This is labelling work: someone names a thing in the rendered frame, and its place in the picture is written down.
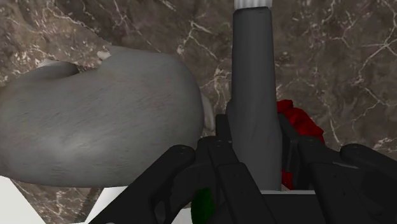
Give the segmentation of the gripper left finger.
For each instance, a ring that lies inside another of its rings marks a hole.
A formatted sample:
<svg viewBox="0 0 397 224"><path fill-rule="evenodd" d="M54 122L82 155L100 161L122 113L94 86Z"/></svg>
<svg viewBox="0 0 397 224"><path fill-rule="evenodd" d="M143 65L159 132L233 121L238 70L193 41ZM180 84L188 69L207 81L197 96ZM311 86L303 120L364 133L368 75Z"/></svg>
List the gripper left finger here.
<svg viewBox="0 0 397 224"><path fill-rule="evenodd" d="M89 224L173 224L199 189L210 188L214 214L206 224L277 224L247 166L236 156L228 116L197 149L169 148Z"/></svg>

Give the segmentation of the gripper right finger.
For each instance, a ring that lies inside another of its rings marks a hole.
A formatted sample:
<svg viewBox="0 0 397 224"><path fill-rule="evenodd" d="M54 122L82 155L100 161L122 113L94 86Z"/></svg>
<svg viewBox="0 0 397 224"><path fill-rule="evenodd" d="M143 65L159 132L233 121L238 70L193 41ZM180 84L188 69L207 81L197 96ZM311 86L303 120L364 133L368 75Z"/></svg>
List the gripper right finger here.
<svg viewBox="0 0 397 224"><path fill-rule="evenodd" d="M314 190L326 224L397 224L397 161L365 145L335 151L279 114L290 190Z"/></svg>

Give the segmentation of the red crumpled thing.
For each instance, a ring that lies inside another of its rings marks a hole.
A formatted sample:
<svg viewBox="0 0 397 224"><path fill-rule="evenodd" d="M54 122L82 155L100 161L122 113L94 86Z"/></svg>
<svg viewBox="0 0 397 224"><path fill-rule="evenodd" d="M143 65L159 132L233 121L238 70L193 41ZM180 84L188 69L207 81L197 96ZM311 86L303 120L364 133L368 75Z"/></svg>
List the red crumpled thing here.
<svg viewBox="0 0 397 224"><path fill-rule="evenodd" d="M293 101L277 101L277 113L282 128L282 184L289 190L297 190L299 162L296 144L302 135L312 136L324 143L324 130L316 125L301 108L294 107Z"/></svg>

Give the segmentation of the grey plush animal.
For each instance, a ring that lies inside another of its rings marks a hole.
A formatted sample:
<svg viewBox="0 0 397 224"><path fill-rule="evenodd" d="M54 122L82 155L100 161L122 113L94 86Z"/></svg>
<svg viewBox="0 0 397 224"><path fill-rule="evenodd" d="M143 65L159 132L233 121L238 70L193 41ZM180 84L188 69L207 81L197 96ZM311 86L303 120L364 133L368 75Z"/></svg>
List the grey plush animal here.
<svg viewBox="0 0 397 224"><path fill-rule="evenodd" d="M98 67L45 59L0 87L0 176L127 186L171 146L213 129L210 100L178 57L107 45Z"/></svg>

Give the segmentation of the dark green round thing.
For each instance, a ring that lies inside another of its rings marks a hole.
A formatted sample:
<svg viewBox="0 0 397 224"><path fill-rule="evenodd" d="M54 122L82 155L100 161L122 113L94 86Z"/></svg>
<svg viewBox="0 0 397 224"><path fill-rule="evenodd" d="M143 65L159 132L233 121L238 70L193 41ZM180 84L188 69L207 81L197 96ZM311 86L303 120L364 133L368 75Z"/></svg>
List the dark green round thing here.
<svg viewBox="0 0 397 224"><path fill-rule="evenodd" d="M191 218L193 224L206 224L214 214L214 201L210 188L196 191L191 201Z"/></svg>

